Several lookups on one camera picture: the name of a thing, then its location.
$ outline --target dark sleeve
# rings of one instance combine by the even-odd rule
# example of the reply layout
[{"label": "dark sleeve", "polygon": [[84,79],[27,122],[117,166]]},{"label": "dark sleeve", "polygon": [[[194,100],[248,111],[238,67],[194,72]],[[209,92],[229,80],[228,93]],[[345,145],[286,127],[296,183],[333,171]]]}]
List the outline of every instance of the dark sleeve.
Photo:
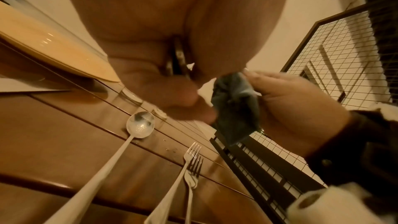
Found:
[{"label": "dark sleeve", "polygon": [[349,124],[306,158],[327,185],[356,182],[373,195],[398,189],[397,122],[380,112],[352,111]]}]

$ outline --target blue cloth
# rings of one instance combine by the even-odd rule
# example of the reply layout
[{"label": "blue cloth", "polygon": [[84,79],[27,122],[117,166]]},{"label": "blue cloth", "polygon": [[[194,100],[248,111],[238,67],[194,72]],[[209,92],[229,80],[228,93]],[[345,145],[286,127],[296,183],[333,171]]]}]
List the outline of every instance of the blue cloth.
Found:
[{"label": "blue cloth", "polygon": [[211,103],[218,111],[215,127],[228,145],[239,143],[260,128],[257,95],[242,73],[217,78]]}]

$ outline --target spoon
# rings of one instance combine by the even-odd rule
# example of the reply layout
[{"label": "spoon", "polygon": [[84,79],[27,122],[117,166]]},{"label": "spoon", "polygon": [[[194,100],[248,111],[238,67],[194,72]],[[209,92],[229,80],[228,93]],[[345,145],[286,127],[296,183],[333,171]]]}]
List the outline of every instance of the spoon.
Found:
[{"label": "spoon", "polygon": [[112,171],[116,162],[123,152],[129,146],[134,138],[145,138],[149,136],[155,128],[155,117],[142,111],[132,115],[126,123],[129,138],[117,150],[117,152],[108,160],[108,162],[78,191],[65,205],[63,205],[53,216],[44,224],[78,224],[84,213],[90,206],[90,203],[105,179]]}]

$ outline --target metal fork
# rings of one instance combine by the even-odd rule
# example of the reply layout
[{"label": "metal fork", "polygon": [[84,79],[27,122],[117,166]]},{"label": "metal fork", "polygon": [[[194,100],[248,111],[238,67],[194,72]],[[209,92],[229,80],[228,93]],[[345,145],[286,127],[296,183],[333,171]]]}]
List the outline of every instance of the metal fork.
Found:
[{"label": "metal fork", "polygon": [[195,162],[189,164],[188,170],[185,171],[184,179],[189,188],[187,215],[185,217],[185,224],[191,223],[191,211],[192,211],[192,198],[194,196],[193,189],[196,189],[199,181],[200,170],[202,169],[203,158],[199,157]]},{"label": "metal fork", "polygon": [[153,210],[153,212],[146,218],[144,224],[165,224],[167,218],[169,216],[169,211],[171,207],[171,203],[173,202],[174,194],[177,190],[178,185],[180,184],[182,177],[184,176],[185,171],[188,168],[188,165],[194,162],[199,155],[199,151],[201,146],[196,142],[191,145],[191,147],[184,154],[185,164],[182,168],[180,174],[175,180],[174,184],[171,186],[170,190],[167,192],[165,197],[159,203],[159,205]]}]

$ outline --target plate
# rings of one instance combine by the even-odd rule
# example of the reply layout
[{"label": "plate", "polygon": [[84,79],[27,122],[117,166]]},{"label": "plate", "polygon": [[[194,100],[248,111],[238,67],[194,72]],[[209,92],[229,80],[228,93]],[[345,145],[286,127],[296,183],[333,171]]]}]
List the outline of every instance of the plate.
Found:
[{"label": "plate", "polygon": [[53,28],[0,2],[0,37],[13,46],[67,72],[120,82],[111,65]]}]

